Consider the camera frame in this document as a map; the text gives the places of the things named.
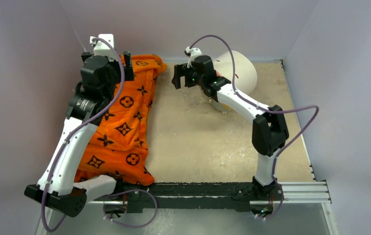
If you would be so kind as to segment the orange patterned pillowcase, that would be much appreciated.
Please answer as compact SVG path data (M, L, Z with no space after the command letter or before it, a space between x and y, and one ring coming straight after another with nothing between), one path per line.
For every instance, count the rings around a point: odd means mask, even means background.
M132 57L135 79L126 81L90 139L74 182L109 175L123 182L149 186L155 179L146 169L147 119L155 99L158 76L167 65L154 54Z

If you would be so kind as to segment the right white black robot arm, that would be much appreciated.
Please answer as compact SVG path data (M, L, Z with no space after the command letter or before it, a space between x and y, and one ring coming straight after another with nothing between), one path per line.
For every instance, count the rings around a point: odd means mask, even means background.
M179 89L184 78L185 87L198 86L213 103L227 106L252 122L252 145L258 160L249 195L271 199L273 191L279 190L275 168L289 138L288 127L280 106L268 106L246 94L255 89L257 72L246 56L237 51L233 55L234 59L224 54L216 59L199 55L191 62L177 64L171 82Z

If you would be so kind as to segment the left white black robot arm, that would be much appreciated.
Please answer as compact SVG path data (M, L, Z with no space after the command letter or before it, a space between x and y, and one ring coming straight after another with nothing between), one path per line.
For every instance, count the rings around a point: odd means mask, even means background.
M76 217L91 200L104 195L118 200L124 194L123 185L106 174L81 183L74 182L74 178L85 149L114 98L121 72L125 81L135 78L128 51L118 61L89 52L81 57L81 81L69 101L56 150L42 177L24 190L26 197L69 217Z

